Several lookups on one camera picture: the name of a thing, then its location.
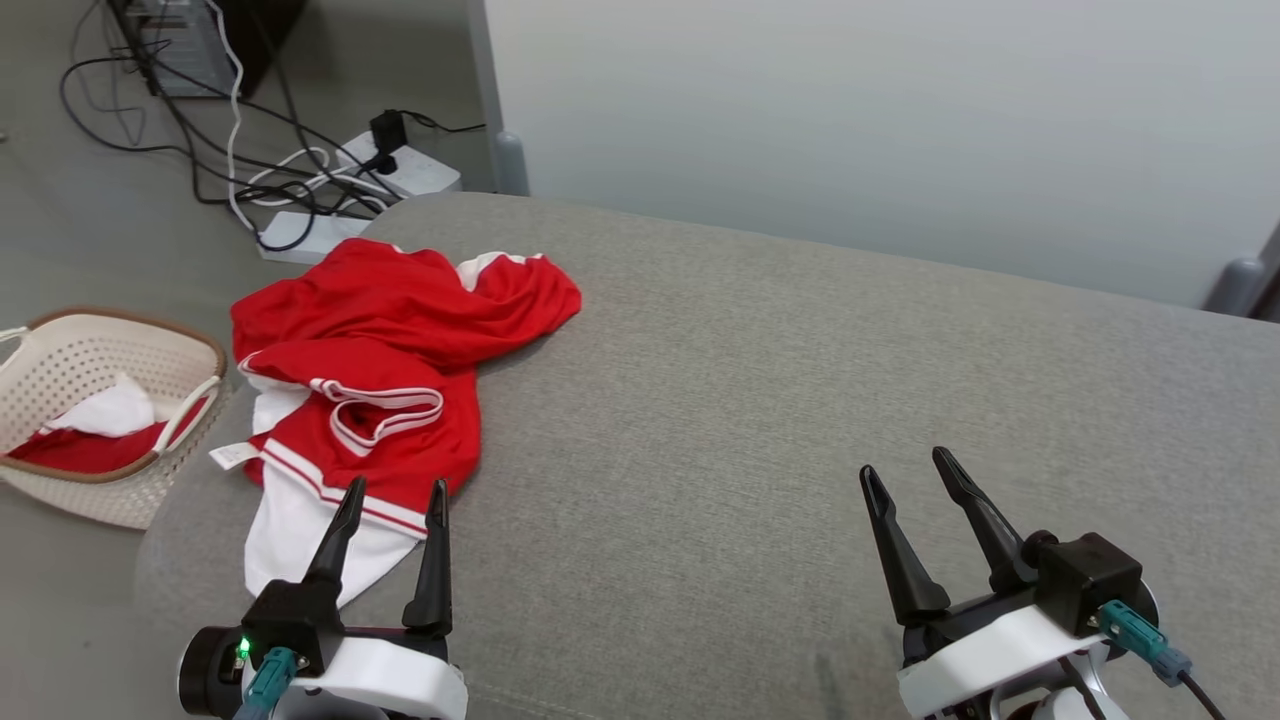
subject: black plug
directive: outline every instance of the black plug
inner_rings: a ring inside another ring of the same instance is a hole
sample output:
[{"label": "black plug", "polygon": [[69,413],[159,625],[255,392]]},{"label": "black plug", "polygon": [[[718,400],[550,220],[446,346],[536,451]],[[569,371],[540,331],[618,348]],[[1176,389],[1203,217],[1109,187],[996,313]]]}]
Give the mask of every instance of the black plug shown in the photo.
[{"label": "black plug", "polygon": [[392,152],[408,145],[404,118],[397,110],[383,110],[381,115],[369,120],[369,129],[372,132],[374,147],[378,149],[378,155],[369,163],[365,163],[365,167],[383,176],[394,173],[397,165],[396,159],[392,158]]}]

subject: black cable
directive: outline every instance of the black cable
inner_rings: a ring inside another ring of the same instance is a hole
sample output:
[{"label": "black cable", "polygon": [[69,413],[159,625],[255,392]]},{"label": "black cable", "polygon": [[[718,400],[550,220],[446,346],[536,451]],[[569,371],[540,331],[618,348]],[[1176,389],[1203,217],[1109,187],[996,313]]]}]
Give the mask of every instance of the black cable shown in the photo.
[{"label": "black cable", "polygon": [[[110,147],[113,150],[120,150],[120,151],[124,151],[124,152],[156,152],[156,151],[161,151],[161,150],[172,150],[172,151],[175,151],[175,152],[179,152],[179,154],[184,155],[191,161],[191,164],[192,164],[193,168],[198,168],[201,170],[205,170],[206,173],[209,173],[209,174],[211,174],[211,176],[214,176],[214,177],[216,177],[216,178],[219,178],[221,181],[234,182],[234,183],[244,186],[244,187],[252,187],[252,188],[262,192],[264,196],[273,196],[274,195],[274,196],[280,196],[280,197],[288,197],[291,200],[298,200],[300,204],[303,205],[303,206],[306,206],[306,205],[310,204],[316,210],[321,209],[319,206],[319,204],[315,201],[315,196],[314,196],[311,188],[307,187],[305,183],[301,183],[298,181],[289,181],[287,183],[283,183],[282,186],[253,186],[253,184],[251,184],[248,182],[244,182],[244,181],[241,181],[238,178],[233,179],[233,178],[223,174],[221,172],[219,172],[219,170],[209,167],[207,164],[205,164],[204,161],[201,161],[195,155],[193,147],[191,145],[191,136],[187,135],[186,132],[184,132],[184,138],[188,142],[188,147],[186,147],[186,149],[184,147],[179,147],[177,145],[148,145],[148,146],[145,146],[145,147],[143,146],[134,147],[134,146],[128,146],[128,145],[119,145],[116,142],[111,142],[110,140],[106,140],[106,138],[99,136],[97,133],[95,133],[92,129],[88,128],[88,126],[86,126],[83,123],[83,120],[81,120],[79,115],[77,115],[76,111],[72,109],[70,101],[67,97],[67,81],[68,81],[68,78],[73,73],[76,73],[77,70],[79,70],[81,68],[83,68],[86,65],[93,65],[93,64],[99,64],[99,63],[118,63],[118,61],[122,61],[122,60],[123,60],[123,58],[92,58],[92,59],[88,59],[88,60],[81,60],[79,63],[76,63],[74,65],[72,65],[70,68],[68,68],[63,73],[61,81],[59,82],[59,99],[63,102],[63,108],[67,110],[67,115],[91,140],[93,140],[93,141],[96,141],[96,142],[99,142],[99,143],[101,143],[101,145],[104,145],[106,147]],[[186,126],[186,123],[179,123],[179,127],[182,127],[186,131],[187,126]],[[269,164],[265,164],[265,163],[264,163],[264,165],[266,165],[266,167],[274,167],[274,165],[269,165]],[[311,177],[307,173],[300,173],[300,174],[302,174],[305,177]],[[307,195],[307,199],[302,200],[302,199],[298,199],[297,196],[289,193],[288,190],[292,188],[292,187],[301,188]],[[195,182],[195,174],[193,174],[193,182],[192,182],[192,193],[196,196],[196,201],[201,202],[204,205],[225,205],[227,204],[227,200],[224,200],[224,199],[205,197],[201,193],[201,191],[200,191],[198,183]]]},{"label": "black cable", "polygon": [[1084,684],[1084,676],[1080,675],[1075,665],[1065,657],[1059,657],[1057,664],[1062,666],[1062,671],[1071,680],[1071,687],[1075,688],[1075,692],[1080,693],[1080,697],[1084,698],[1084,706],[1089,708],[1089,715],[1093,716],[1093,720],[1107,720],[1107,716],[1102,712],[1102,706],[1098,705],[1098,698],[1093,697],[1093,691],[1089,689],[1089,685]]},{"label": "black cable", "polygon": [[[201,87],[201,88],[204,88],[204,90],[206,90],[209,92],[212,92],[214,95],[216,95],[219,97],[223,97],[223,99],[227,99],[227,100],[230,99],[230,95],[228,95],[225,91],[223,91],[223,90],[220,90],[218,87],[214,87],[211,85],[207,85],[207,83],[205,83],[205,82],[202,82],[200,79],[196,79],[196,78],[193,78],[193,77],[183,73],[182,70],[178,70],[177,68],[169,65],[164,60],[160,60],[159,58],[156,58],[155,54],[150,54],[146,58],[146,60],[147,60],[148,64],[164,68],[170,74],[174,74],[174,76],[177,76],[177,77],[179,77],[179,78],[182,78],[182,79],[184,79],[184,81],[187,81],[187,82],[189,82],[189,83],[192,83],[195,86],[197,86],[197,87]],[[276,64],[276,72],[278,73],[283,72],[282,68],[279,67],[279,64]],[[287,101],[292,102],[292,94],[289,94],[287,83],[288,83],[288,79],[282,79],[282,91],[284,92]],[[298,122],[298,119],[297,119],[297,110],[296,109],[293,110],[293,117],[291,118],[291,117],[280,114],[280,113],[278,113],[278,111],[275,111],[275,110],[273,110],[270,108],[266,108],[264,105],[259,105],[256,102],[251,102],[248,100],[239,100],[239,105],[242,105],[244,108],[252,108],[253,110],[257,110],[260,113],[270,115],[270,117],[273,117],[273,118],[275,118],[278,120],[283,120],[285,123],[289,123],[291,126],[293,126],[294,131],[302,131],[302,132],[306,132],[308,135],[312,135],[316,138],[319,138],[320,141],[325,142],[326,145],[334,147],[338,152],[342,152],[342,154],[347,155],[353,163],[357,163],[357,164],[360,163],[360,160],[357,158],[355,158],[353,155],[351,155],[351,152],[348,152],[347,149],[344,149],[335,140],[325,136],[324,133],[316,131],[315,128],[307,127],[306,124]],[[212,145],[212,141],[209,141],[207,138],[202,138],[202,140],[205,140],[206,142],[210,142]],[[310,145],[310,143],[306,142],[305,138],[302,140],[302,143],[303,143],[305,147]],[[219,150],[223,150],[225,152],[225,149],[223,146],[218,146],[218,145],[212,145],[212,146],[215,146]],[[242,160],[242,161],[248,161],[251,164],[256,164],[256,165],[262,167],[262,168],[276,168],[278,167],[278,164],[270,164],[270,163],[261,164],[261,163],[250,161],[250,160],[247,160],[244,158],[241,158],[238,155],[236,158],[239,159],[239,160]],[[287,173],[300,174],[300,176],[305,176],[305,177],[311,177],[307,173],[302,173],[300,170],[293,170],[292,168],[280,168],[280,172],[287,172]],[[371,178],[374,179],[374,182],[376,182],[379,186],[381,186],[381,188],[387,192],[387,195],[389,195],[393,199],[393,202],[396,200],[401,199],[399,195],[396,191],[393,191],[390,187],[388,187],[387,183],[383,182],[376,174],[371,176]],[[344,186],[347,186],[347,183],[344,183],[342,179],[337,179],[337,178],[330,178],[330,182],[333,182],[337,187],[344,187]],[[379,213],[378,208],[370,208],[370,210],[372,210],[374,213]],[[349,217],[358,218],[358,215],[349,215]]]},{"label": "black cable", "polygon": [[1201,701],[1201,705],[1204,706],[1204,710],[1208,712],[1210,717],[1212,717],[1213,720],[1226,720],[1226,715],[1222,715],[1222,711],[1217,708],[1217,705],[1215,705],[1213,701],[1210,700],[1208,693],[1204,692],[1204,688],[1199,687],[1199,683],[1192,679],[1190,673],[1183,670],[1181,673],[1178,674],[1178,679],[1181,680],[1184,685],[1187,685],[1187,689],[1192,691],[1192,694],[1196,696],[1196,700]]},{"label": "black cable", "polygon": [[[88,8],[88,10],[86,10],[86,13],[84,13],[84,15],[83,15],[83,18],[81,20],[81,24],[78,26],[78,28],[83,26],[83,22],[87,20],[87,18],[91,15],[92,10],[95,8],[97,8],[101,4],[101,1],[102,0],[95,1]],[[306,133],[310,133],[310,135],[315,136],[316,138],[321,140],[323,142],[326,142],[328,145],[333,146],[339,152],[343,152],[343,154],[351,156],[351,154],[344,147],[342,147],[342,145],[339,145],[338,142],[335,142],[334,140],[326,137],[326,136],[324,136],[323,133],[315,131],[314,128],[310,128],[310,127],[307,127],[307,126],[305,126],[305,124],[301,123],[301,120],[298,119],[297,108],[296,108],[296,105],[293,102],[292,90],[288,86],[288,78],[287,78],[287,76],[283,72],[283,67],[279,63],[279,58],[276,56],[275,46],[270,41],[270,36],[266,33],[266,29],[265,29],[265,27],[261,23],[261,18],[257,17],[256,10],[251,6],[251,4],[247,4],[247,5],[248,5],[247,9],[248,9],[248,12],[251,14],[251,18],[255,22],[257,32],[262,37],[262,41],[268,46],[268,50],[271,54],[273,61],[275,63],[275,72],[276,72],[276,74],[279,77],[279,81],[280,81],[282,92],[284,94],[285,104],[287,104],[287,108],[288,108],[288,115],[282,115],[280,113],[278,113],[275,110],[271,110],[271,109],[265,108],[262,105],[259,105],[259,104],[255,104],[255,102],[250,102],[250,101],[244,101],[244,100],[241,100],[239,104],[244,105],[247,108],[252,108],[255,110],[259,110],[261,113],[265,113],[265,114],[271,115],[271,117],[274,117],[276,119],[280,119],[280,120],[284,120],[284,122],[289,123],[289,126],[293,127],[294,132],[297,133],[298,141],[303,145],[303,147],[308,147],[306,136],[303,135],[303,132],[306,132]],[[164,12],[166,12],[166,10],[168,10],[168,1],[164,3]],[[221,91],[219,88],[211,87],[211,86],[209,86],[209,85],[206,85],[206,83],[204,83],[201,81],[197,81],[196,78],[192,78],[192,77],[187,76],[186,73],[182,73],[180,70],[170,67],[168,63],[165,63],[165,61],[163,61],[163,60],[159,59],[157,54],[161,50],[164,50],[165,47],[168,47],[168,45],[172,42],[170,40],[161,40],[160,38],[160,32],[161,32],[160,28],[156,29],[155,40],[147,42],[147,41],[143,41],[143,38],[137,32],[132,32],[136,28],[127,27],[127,23],[123,23],[123,22],[118,23],[118,24],[120,24],[120,31],[124,32],[124,35],[125,35],[125,42],[127,42],[127,49],[128,49],[129,54],[128,55],[123,54],[122,51],[125,50],[125,47],[114,46],[109,41],[109,51],[113,53],[111,56],[109,56],[109,58],[95,58],[95,59],[92,59],[90,61],[83,61],[83,63],[73,63],[73,65],[70,68],[68,68],[68,70],[63,74],[63,78],[61,78],[60,83],[59,83],[59,96],[60,96],[60,100],[63,102],[63,108],[67,110],[67,114],[68,114],[68,117],[70,117],[72,122],[76,123],[76,126],[82,132],[84,132],[90,138],[95,140],[96,142],[99,142],[99,143],[101,143],[101,145],[104,145],[106,147],[111,147],[111,149],[115,149],[115,150],[132,151],[132,152],[155,152],[155,151],[169,150],[169,151],[175,151],[175,152],[179,152],[179,154],[184,155],[188,159],[188,161],[191,163],[192,195],[196,197],[197,202],[201,202],[201,204],[227,206],[228,202],[229,202],[225,199],[205,197],[201,193],[201,188],[200,188],[200,170],[204,170],[206,173],[210,173],[215,178],[219,178],[219,179],[223,179],[225,182],[230,182],[230,183],[242,186],[243,190],[237,191],[237,193],[236,193],[237,197],[269,197],[269,196],[273,196],[273,197],[284,197],[284,199],[288,199],[288,200],[291,200],[291,201],[293,201],[293,202],[296,202],[296,204],[306,208],[307,210],[310,210],[310,217],[308,217],[308,222],[307,222],[307,229],[306,229],[306,232],[297,241],[291,242],[291,243],[284,245],[284,246],[275,246],[275,247],[273,247],[273,246],[265,246],[264,245],[264,247],[266,247],[268,250],[276,250],[276,251],[279,251],[279,250],[287,250],[289,247],[296,247],[297,245],[300,245],[301,242],[303,242],[306,240],[307,234],[310,233],[312,225],[315,224],[315,217],[317,214],[324,214],[324,215],[338,214],[338,215],[344,215],[344,217],[351,217],[351,218],[360,218],[360,219],[366,219],[366,220],[370,219],[370,218],[364,218],[364,217],[357,215],[355,213],[349,213],[347,210],[339,209],[340,205],[342,205],[342,202],[355,192],[355,186],[351,184],[351,183],[348,183],[348,182],[344,182],[344,181],[342,181],[342,179],[339,179],[337,177],[334,177],[325,167],[323,167],[323,165],[319,164],[317,159],[311,152],[307,152],[307,155],[311,158],[312,163],[316,163],[317,168],[320,168],[320,170],[324,172],[324,174],[330,181],[330,183],[333,183],[335,187],[343,190],[342,196],[339,196],[339,199],[332,206],[328,206],[328,208],[321,206],[316,201],[314,191],[308,186],[306,186],[306,184],[303,184],[301,182],[297,182],[297,181],[289,181],[289,182],[285,182],[285,183],[282,183],[282,184],[278,184],[278,186],[255,184],[255,183],[248,183],[248,182],[244,182],[244,181],[239,181],[237,178],[228,177],[227,174],[223,174],[221,172],[215,170],[214,168],[209,167],[206,163],[201,161],[200,158],[198,158],[198,155],[196,154],[195,142],[192,140],[192,135],[195,135],[196,138],[200,140],[206,146],[209,146],[209,147],[211,147],[214,150],[218,150],[218,151],[220,151],[223,154],[225,154],[225,146],[221,146],[221,145],[216,143],[215,141],[212,141],[211,138],[209,138],[205,133],[202,133],[200,131],[200,128],[196,127],[195,123],[192,123],[191,119],[187,118],[187,115],[184,113],[182,113],[177,108],[177,105],[173,102],[173,97],[169,96],[169,94],[165,92],[163,87],[160,87],[159,82],[152,83],[154,85],[152,88],[155,90],[155,92],[160,97],[160,100],[165,104],[166,109],[173,115],[174,120],[178,123],[178,127],[179,127],[179,129],[183,133],[183,140],[186,141],[186,145],[187,145],[186,149],[183,149],[180,146],[177,146],[177,145],[168,145],[168,143],[166,145],[151,145],[151,146],[146,146],[146,147],[143,147],[141,145],[128,146],[127,147],[127,146],[111,142],[111,141],[109,141],[109,140],[99,136],[93,131],[91,131],[79,119],[79,117],[76,114],[76,111],[72,109],[70,101],[68,100],[67,92],[65,92],[65,86],[67,86],[68,77],[70,74],[73,74],[73,73],[77,73],[81,68],[83,68],[86,65],[91,65],[91,64],[129,61],[129,60],[132,60],[132,61],[134,61],[133,70],[140,69],[140,68],[150,69],[150,72],[151,72],[152,76],[155,73],[155,67],[160,67],[160,68],[164,68],[165,70],[168,70],[169,73],[172,73],[172,74],[174,74],[177,77],[180,77],[180,78],[183,78],[183,79],[186,79],[188,82],[192,82],[193,85],[196,85],[198,87],[204,87],[205,90],[207,90],[210,92],[214,92],[215,95],[218,95],[220,97],[229,99],[229,95],[227,92],[224,92],[224,91]],[[86,90],[86,96],[87,96],[87,86],[84,87],[84,90]],[[435,123],[431,118],[428,118],[426,115],[421,115],[421,119],[419,119],[419,118],[415,118],[415,119],[417,119],[422,124],[439,126],[439,123]],[[443,126],[439,126],[439,127],[442,127],[442,129],[445,129],[447,132],[456,132],[456,128],[444,128]],[[467,129],[475,129],[475,128],[461,128],[461,129],[465,132]],[[260,161],[260,160],[255,160],[252,158],[244,158],[244,156],[241,156],[241,155],[233,155],[233,159],[237,160],[237,161],[251,164],[251,165],[256,165],[256,167],[260,167],[260,168],[276,169],[278,172],[282,172],[282,173],[288,173],[288,174],[294,174],[294,176],[301,176],[301,177],[314,177],[311,174],[307,174],[307,173],[301,172],[301,170],[296,170],[293,168],[280,167],[279,164],[274,164],[274,163],[264,163],[264,161]],[[358,163],[358,160],[356,160],[353,156],[351,156],[351,159],[353,161]],[[358,177],[360,174],[362,174],[366,170],[367,170],[367,168],[364,167],[364,165],[361,165],[361,168],[356,173],[356,177]],[[387,186],[387,183],[383,182],[376,176],[376,173],[371,174],[370,177],[379,186],[381,186],[383,190],[385,190],[392,199],[399,200],[398,193],[396,193],[394,191],[392,191]],[[291,192],[291,188],[301,188],[302,196],[300,196],[298,193]],[[361,201],[362,205],[365,205],[367,209],[370,209],[375,214],[380,211],[379,208],[374,206],[369,201],[366,201],[364,199],[360,199],[360,201]],[[252,228],[252,232],[255,234],[255,240],[257,240],[261,243],[261,238],[260,238],[261,233],[257,231],[256,227]]]},{"label": "black cable", "polygon": [[[329,182],[338,184],[338,178],[333,177],[333,173],[329,172],[329,167],[321,163],[311,152],[311,143],[307,142],[306,136],[302,135],[302,123],[298,122],[298,109],[293,104],[293,91],[289,90],[289,78],[284,72],[284,61],[280,59],[280,54],[276,53],[275,44],[271,42],[271,35],[266,32],[266,26],[262,24],[262,18],[257,14],[257,8],[253,6],[253,0],[242,0],[241,4],[248,12],[250,20],[252,20],[253,28],[257,31],[257,36],[262,40],[262,45],[266,46],[268,63],[270,63],[275,69],[275,77],[280,81],[280,94],[284,96],[284,108],[289,114],[289,124],[293,126],[293,132],[297,135],[298,142],[302,145],[303,151],[306,151],[307,158],[310,158],[311,161],[315,163],[315,167],[324,173],[326,178],[329,178]],[[356,160],[356,158],[352,158],[352,160],[355,160],[357,165],[360,164],[360,160]],[[378,184],[380,184],[383,190],[385,190],[387,193],[394,200],[401,199],[399,193],[387,187],[387,183],[383,181],[378,179]],[[380,211],[372,202],[365,200],[364,196],[357,195],[355,197],[361,205],[369,208],[374,213]]]},{"label": "black cable", "polygon": [[[99,9],[99,6],[102,4],[102,1],[104,0],[93,0],[93,3],[90,3],[90,6],[86,8],[84,13],[79,17],[78,20],[76,20],[76,29],[72,31],[70,45],[69,45],[69,47],[67,50],[67,55],[68,55],[68,58],[70,59],[72,63],[77,61],[77,59],[76,59],[76,50],[79,47],[81,32],[84,29],[84,24],[88,22],[88,19],[91,17],[93,17],[93,10]],[[102,13],[102,17],[105,19],[106,18],[106,13]],[[102,24],[102,37],[104,37],[104,40],[106,40],[106,32],[108,32],[108,24],[104,23]],[[109,46],[111,45],[110,40],[106,40],[106,45],[109,45]],[[147,111],[143,108],[138,108],[138,106],[120,108],[120,96],[119,96],[119,92],[116,91],[116,83],[115,83],[114,70],[113,70],[113,76],[111,76],[111,106],[109,106],[109,108],[101,108],[93,100],[93,94],[90,92],[88,82],[84,81],[84,76],[83,74],[77,73],[76,74],[76,79],[79,82],[81,92],[84,95],[84,100],[88,102],[90,108],[92,108],[93,110],[96,110],[99,113],[109,113],[109,114],[114,115],[115,117],[115,122],[120,126],[120,129],[124,132],[124,137],[125,137],[125,140],[129,141],[129,145],[138,146],[138,145],[142,143],[142,133],[143,133],[143,131],[147,127]],[[129,124],[127,122],[124,122],[124,114],[125,113],[138,113],[140,119],[138,119],[138,131],[137,131],[137,133],[131,132],[129,131]]]},{"label": "black cable", "polygon": [[435,120],[435,118],[431,118],[430,115],[424,115],[422,113],[415,113],[413,110],[396,110],[396,111],[399,113],[399,114],[402,114],[402,115],[404,115],[404,117],[407,117],[407,118],[410,118],[410,119],[412,119],[413,122],[416,122],[416,123],[419,123],[421,126],[426,126],[426,127],[429,127],[431,129],[443,129],[447,133],[471,132],[471,131],[483,129],[484,127],[486,127],[484,123],[479,123],[479,124],[475,124],[475,126],[467,126],[467,127],[462,127],[462,128],[451,128],[451,127],[448,127],[445,124],[442,124],[440,122]]}]

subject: gray fabric surface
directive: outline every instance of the gray fabric surface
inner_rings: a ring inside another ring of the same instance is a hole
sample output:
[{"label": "gray fabric surface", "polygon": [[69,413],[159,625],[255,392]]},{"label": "gray fabric surface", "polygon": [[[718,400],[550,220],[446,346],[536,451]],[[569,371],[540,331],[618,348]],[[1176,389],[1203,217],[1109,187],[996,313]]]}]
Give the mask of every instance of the gray fabric surface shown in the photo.
[{"label": "gray fabric surface", "polygon": [[[481,469],[456,498],[451,647],[472,717],[900,717],[858,468],[877,466],[955,601],[986,589],[929,460],[952,448],[1023,533],[1105,534],[1233,717],[1280,676],[1280,327],[987,272],[454,195],[371,237],[547,252],[582,313],[483,368]],[[242,439],[246,397],[206,445]],[[197,456],[143,543],[175,643],[247,606],[257,500]],[[357,598],[398,621],[419,555]],[[1134,659],[1134,717],[1199,717]]]}]

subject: white wall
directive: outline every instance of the white wall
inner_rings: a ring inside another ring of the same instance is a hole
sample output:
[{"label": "white wall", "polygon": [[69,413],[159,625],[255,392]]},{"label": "white wall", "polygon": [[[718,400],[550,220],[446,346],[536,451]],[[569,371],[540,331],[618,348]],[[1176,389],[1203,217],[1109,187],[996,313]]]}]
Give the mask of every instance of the white wall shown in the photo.
[{"label": "white wall", "polygon": [[484,0],[534,195],[1198,305],[1280,218],[1280,4]]}]

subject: clothing tag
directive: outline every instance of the clothing tag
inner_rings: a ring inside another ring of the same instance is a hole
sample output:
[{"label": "clothing tag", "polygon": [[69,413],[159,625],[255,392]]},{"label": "clothing tag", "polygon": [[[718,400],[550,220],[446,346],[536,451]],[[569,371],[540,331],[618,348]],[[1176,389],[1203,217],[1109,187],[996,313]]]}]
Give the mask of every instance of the clothing tag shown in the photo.
[{"label": "clothing tag", "polygon": [[214,459],[214,462],[223,470],[230,470],[237,465],[243,465],[250,460],[259,456],[257,448],[247,442],[237,442],[236,445],[228,445],[224,447],[215,447],[209,451],[209,456]]}]

